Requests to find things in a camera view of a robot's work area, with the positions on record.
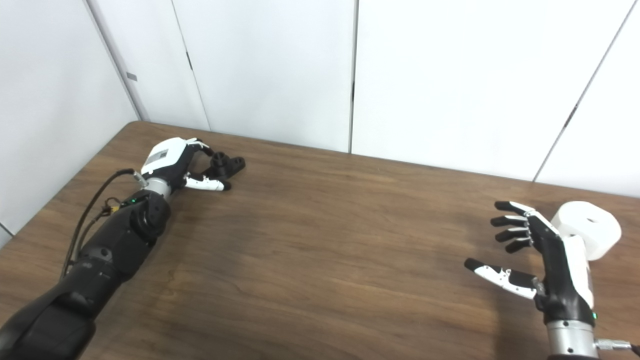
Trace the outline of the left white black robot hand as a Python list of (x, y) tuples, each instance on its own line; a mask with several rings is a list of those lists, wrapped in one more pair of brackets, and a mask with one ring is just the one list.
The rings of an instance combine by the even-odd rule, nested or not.
[(197, 137), (172, 137), (160, 142), (152, 148), (141, 168), (141, 175), (145, 180), (142, 189), (160, 194), (165, 199), (183, 188), (212, 192), (230, 191), (232, 186), (227, 181), (190, 173), (191, 162), (198, 152), (205, 153), (208, 157), (214, 155), (212, 148)]

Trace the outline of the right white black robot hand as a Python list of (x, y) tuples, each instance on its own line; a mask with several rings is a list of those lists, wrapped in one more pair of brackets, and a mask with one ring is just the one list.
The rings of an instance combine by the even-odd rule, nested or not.
[(535, 208), (518, 202), (496, 201), (494, 207), (505, 212), (492, 218), (493, 227), (503, 227), (494, 237), (505, 243), (512, 255), (534, 248), (542, 257), (544, 277), (489, 265), (468, 258), (464, 266), (476, 276), (517, 296), (533, 300), (542, 312), (544, 323), (578, 321), (595, 325), (594, 294), (585, 252)]

